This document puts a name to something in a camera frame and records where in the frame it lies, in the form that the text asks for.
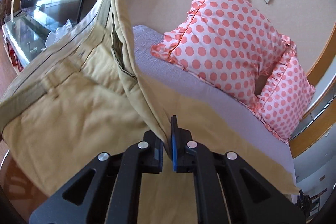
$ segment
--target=white bed sheet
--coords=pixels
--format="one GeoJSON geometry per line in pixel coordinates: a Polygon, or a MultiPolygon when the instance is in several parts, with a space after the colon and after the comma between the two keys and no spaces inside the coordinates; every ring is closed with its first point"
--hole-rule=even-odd
{"type": "Polygon", "coordinates": [[[144,25],[133,27],[135,61],[139,69],[180,94],[208,103],[241,137],[264,152],[293,174],[294,163],[290,148],[277,140],[248,109],[226,93],[197,80],[180,68],[150,54],[150,47],[163,40],[163,35],[144,25]]]}

